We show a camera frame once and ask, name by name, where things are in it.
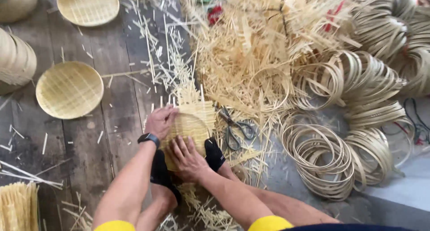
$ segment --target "scissors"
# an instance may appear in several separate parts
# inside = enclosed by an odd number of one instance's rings
[[[233,129],[232,129],[233,127],[239,128],[240,131],[243,133],[245,139],[247,140],[251,140],[255,137],[255,130],[252,128],[252,126],[248,123],[245,123],[242,121],[236,122],[233,119],[231,119],[231,116],[225,107],[222,107],[219,113],[221,117],[223,117],[228,124],[227,128],[225,129],[225,143],[230,149],[234,151],[237,151],[240,149],[240,141],[237,138],[237,136],[234,135]]]

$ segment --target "yellow shirt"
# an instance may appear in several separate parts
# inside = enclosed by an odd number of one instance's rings
[[[257,219],[248,231],[279,231],[292,228],[293,225],[287,220],[278,216],[267,216]],[[133,225],[125,221],[110,221],[103,223],[94,231],[135,231]]]

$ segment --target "person's right hand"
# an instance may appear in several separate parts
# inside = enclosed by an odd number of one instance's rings
[[[191,137],[185,143],[182,136],[176,136],[171,141],[170,149],[172,153],[169,154],[179,170],[175,175],[183,181],[198,183],[207,171],[212,171],[205,158],[196,151]]]
[[[179,109],[173,105],[155,109],[146,119],[145,133],[155,135],[160,141],[163,140],[178,113]]]

